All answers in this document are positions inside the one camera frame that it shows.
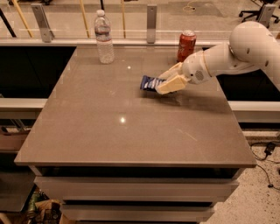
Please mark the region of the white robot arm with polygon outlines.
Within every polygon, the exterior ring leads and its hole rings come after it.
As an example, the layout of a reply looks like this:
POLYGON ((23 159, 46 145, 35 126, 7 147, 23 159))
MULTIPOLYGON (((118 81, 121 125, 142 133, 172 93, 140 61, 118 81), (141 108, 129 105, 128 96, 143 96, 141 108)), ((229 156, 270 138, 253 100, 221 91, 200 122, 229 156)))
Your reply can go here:
POLYGON ((264 25, 248 21, 232 30, 227 43, 195 52, 160 74, 163 82, 156 91, 165 95, 221 74, 245 74, 258 69, 280 90, 280 44, 264 25))

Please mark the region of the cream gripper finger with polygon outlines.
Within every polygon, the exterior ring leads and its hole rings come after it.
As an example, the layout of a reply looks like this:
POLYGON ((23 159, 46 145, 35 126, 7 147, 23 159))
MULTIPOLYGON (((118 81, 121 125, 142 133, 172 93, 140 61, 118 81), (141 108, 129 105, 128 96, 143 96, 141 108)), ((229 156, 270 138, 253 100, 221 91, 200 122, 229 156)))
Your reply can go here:
POLYGON ((182 74, 182 62, 177 63, 176 65, 172 66, 167 71, 161 73, 158 78, 163 80, 168 80, 169 78, 176 76, 178 74, 182 74))
POLYGON ((185 88, 190 81, 190 79, 183 74, 161 74, 158 78, 164 80, 161 84, 156 86, 156 91, 161 95, 181 90, 185 88))

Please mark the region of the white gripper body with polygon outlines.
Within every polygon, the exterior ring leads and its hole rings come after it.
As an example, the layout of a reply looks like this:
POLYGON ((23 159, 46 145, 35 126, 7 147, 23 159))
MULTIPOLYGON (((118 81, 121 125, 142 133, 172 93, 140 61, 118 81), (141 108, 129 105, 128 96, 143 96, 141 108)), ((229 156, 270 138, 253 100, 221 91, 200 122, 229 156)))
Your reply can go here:
POLYGON ((199 85, 211 79, 205 62, 204 52, 189 55, 182 64, 182 73, 190 83, 199 85))

